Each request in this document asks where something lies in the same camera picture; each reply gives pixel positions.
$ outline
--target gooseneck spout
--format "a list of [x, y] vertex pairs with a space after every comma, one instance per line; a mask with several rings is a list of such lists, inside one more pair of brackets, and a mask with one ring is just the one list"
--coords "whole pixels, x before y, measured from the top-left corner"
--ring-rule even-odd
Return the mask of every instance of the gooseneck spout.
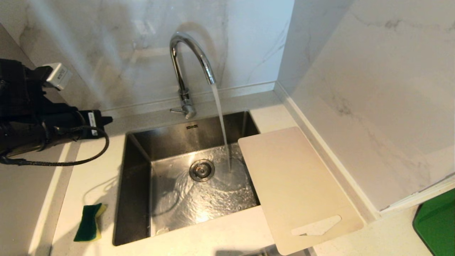
[[199, 63], [201, 63], [208, 84], [212, 85], [216, 83], [216, 80], [212, 71], [212, 67], [210, 66], [210, 63], [207, 59], [207, 56], [205, 55], [204, 51], [199, 46], [199, 44], [187, 33], [176, 32], [174, 35], [172, 35], [171, 41], [169, 43], [169, 49], [171, 51], [172, 63], [174, 64], [175, 74], [177, 76], [177, 81], [180, 87], [178, 93], [180, 96], [180, 104], [182, 109], [171, 109], [171, 112], [184, 113], [185, 117], [188, 119], [196, 115], [196, 110], [192, 105], [192, 101], [189, 95], [189, 89], [185, 85], [185, 80], [182, 77], [177, 50], [177, 44], [179, 42], [186, 44], [196, 55], [197, 59], [199, 60]]

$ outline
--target sink basin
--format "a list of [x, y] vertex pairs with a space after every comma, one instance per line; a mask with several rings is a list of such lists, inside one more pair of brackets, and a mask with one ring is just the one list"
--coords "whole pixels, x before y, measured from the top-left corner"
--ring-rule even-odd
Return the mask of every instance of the sink basin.
[[247, 111], [223, 120], [229, 153], [218, 116], [127, 133], [114, 245], [259, 205], [237, 143], [258, 129]]

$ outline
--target white plug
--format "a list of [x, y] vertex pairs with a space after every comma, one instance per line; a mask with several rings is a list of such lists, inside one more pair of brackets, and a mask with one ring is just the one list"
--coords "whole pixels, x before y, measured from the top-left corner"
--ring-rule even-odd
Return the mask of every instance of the white plug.
[[43, 66], [50, 66], [53, 69], [51, 75], [46, 79], [47, 87], [54, 87], [59, 91], [65, 89], [73, 75], [71, 71], [61, 63], [45, 64]]

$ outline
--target green object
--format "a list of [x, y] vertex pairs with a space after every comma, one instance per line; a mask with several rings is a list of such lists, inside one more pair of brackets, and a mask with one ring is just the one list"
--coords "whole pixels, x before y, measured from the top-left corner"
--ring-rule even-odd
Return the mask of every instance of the green object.
[[455, 255], [455, 189], [424, 202], [412, 226], [435, 256]]
[[106, 210], [106, 206], [101, 203], [84, 206], [81, 224], [79, 225], [79, 229], [77, 229], [74, 242], [89, 242], [101, 238], [101, 232], [98, 229], [96, 218], [99, 217], [104, 210]]

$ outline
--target white countertop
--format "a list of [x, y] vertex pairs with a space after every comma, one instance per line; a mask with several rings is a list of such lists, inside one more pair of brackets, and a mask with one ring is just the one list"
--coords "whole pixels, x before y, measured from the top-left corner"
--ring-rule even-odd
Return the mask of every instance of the white countertop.
[[[198, 117], [216, 115], [214, 102], [196, 104]], [[297, 126], [273, 91], [222, 99], [224, 113], [250, 110], [261, 133]], [[111, 144], [99, 159], [75, 166], [57, 223], [51, 255], [207, 255], [239, 256], [274, 243], [261, 206], [256, 206], [201, 224], [173, 230], [133, 243], [113, 246], [118, 177], [125, 133], [185, 122], [183, 115], [158, 111], [115, 119], [106, 127]], [[98, 153], [104, 140], [81, 143], [77, 159]], [[102, 238], [88, 243], [73, 242], [82, 207], [103, 203], [100, 218]], [[412, 229], [415, 208], [381, 219], [357, 232], [315, 246], [318, 256], [331, 255], [431, 255]]]

